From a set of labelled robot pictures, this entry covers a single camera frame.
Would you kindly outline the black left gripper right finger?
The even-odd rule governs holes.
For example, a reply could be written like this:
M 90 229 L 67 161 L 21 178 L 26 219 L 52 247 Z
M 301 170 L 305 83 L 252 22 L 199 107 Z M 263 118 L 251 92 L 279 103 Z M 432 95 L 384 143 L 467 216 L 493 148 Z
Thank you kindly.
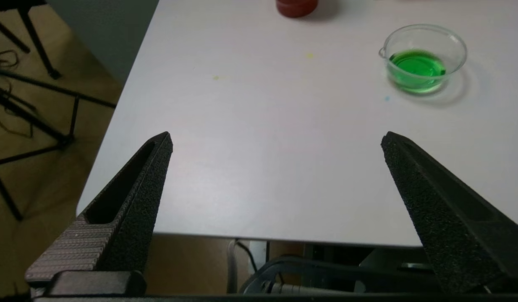
M 381 147 L 443 291 L 518 294 L 518 224 L 409 138 Z

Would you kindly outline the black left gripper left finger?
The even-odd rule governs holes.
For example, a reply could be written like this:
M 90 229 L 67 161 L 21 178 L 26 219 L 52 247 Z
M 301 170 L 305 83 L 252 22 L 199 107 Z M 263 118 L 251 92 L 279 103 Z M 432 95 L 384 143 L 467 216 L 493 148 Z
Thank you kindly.
M 42 287 L 64 271 L 144 271 L 173 152 L 168 132 L 147 140 L 27 269 Z

